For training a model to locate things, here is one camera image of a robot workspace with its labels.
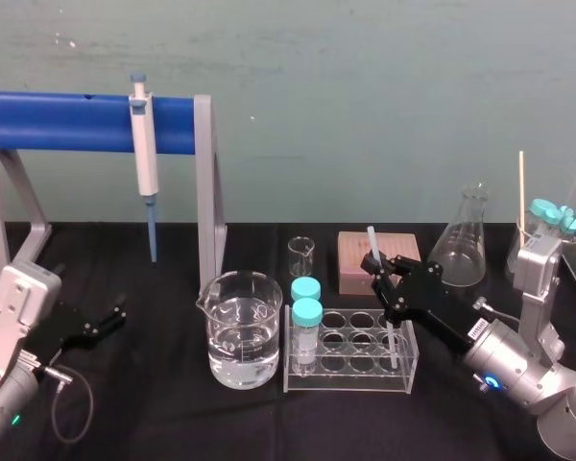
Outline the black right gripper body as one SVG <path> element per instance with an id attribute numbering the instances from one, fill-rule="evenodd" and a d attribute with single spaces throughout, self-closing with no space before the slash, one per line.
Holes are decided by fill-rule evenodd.
<path id="1" fill-rule="evenodd" d="M 491 325 L 491 316 L 480 313 L 471 304 L 450 291 L 442 282 L 442 267 L 423 263 L 423 286 L 413 288 L 403 283 L 404 311 L 402 318 L 386 318 L 397 328 L 410 321 L 440 340 L 447 348 L 464 356 L 481 334 Z"/>

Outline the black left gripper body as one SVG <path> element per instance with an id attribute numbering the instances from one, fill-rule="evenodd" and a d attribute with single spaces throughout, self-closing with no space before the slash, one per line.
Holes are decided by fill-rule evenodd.
<path id="1" fill-rule="evenodd" d="M 58 301 L 25 339 L 25 351 L 40 365 L 49 366 L 68 349 L 89 346 L 100 329 L 98 320 L 78 307 Z"/>

